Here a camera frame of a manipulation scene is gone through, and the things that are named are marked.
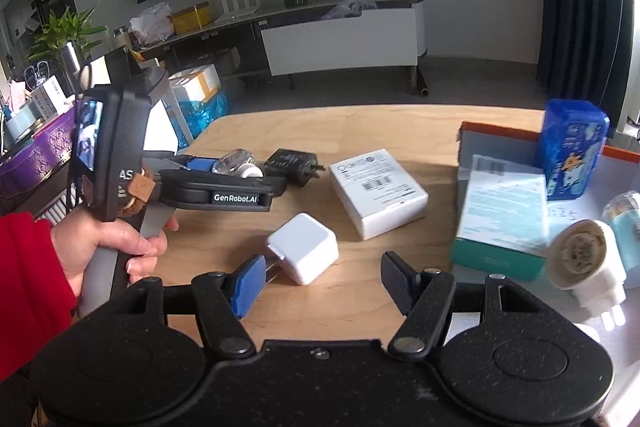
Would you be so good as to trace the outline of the red sleeve forearm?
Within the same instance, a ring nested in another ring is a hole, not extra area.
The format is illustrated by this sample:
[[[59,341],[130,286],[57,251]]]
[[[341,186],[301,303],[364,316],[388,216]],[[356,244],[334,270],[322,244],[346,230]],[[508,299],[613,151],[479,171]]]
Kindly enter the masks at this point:
[[[70,327],[77,297],[52,244],[52,225],[28,213],[1,218],[1,378]]]

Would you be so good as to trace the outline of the left hand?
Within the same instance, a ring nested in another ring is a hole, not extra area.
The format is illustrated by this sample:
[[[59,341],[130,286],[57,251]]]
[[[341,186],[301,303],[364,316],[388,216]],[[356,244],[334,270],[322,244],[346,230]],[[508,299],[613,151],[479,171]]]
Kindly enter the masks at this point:
[[[150,277],[158,258],[168,248],[165,230],[179,230],[179,223],[174,216],[170,217],[157,236],[145,239],[122,220],[101,222],[93,218],[88,210],[77,207],[51,229],[51,242],[70,289],[79,297],[85,271],[99,247],[117,249],[132,256],[126,263],[130,283]]]

